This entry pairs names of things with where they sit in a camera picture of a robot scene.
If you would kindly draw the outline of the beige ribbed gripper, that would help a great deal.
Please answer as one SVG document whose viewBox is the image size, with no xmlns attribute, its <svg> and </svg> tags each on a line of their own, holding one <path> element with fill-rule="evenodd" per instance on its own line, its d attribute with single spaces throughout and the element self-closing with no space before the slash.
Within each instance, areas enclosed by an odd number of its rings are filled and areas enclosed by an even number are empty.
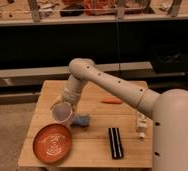
<svg viewBox="0 0 188 171">
<path fill-rule="evenodd" d="M 73 110 L 76 111 L 81 95 L 82 95 L 81 90 L 77 90 L 77 89 L 72 90 L 67 87 L 64 87 L 61 91 L 61 94 L 58 95 L 56 99 L 53 101 L 50 109 L 53 110 L 56 105 L 63 102 L 67 102 L 72 106 Z"/>
</svg>

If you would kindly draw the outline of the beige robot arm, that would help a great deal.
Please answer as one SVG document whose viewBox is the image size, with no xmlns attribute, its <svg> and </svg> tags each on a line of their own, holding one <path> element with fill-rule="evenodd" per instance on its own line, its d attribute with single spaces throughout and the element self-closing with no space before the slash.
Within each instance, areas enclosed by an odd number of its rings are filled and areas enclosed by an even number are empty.
<svg viewBox="0 0 188 171">
<path fill-rule="evenodd" d="M 93 82 L 153 120 L 152 171 L 188 171 L 188 91 L 171 89 L 161 94 L 106 74 L 87 58 L 69 63 L 70 76 L 56 104 L 75 107 L 82 90 Z"/>
</svg>

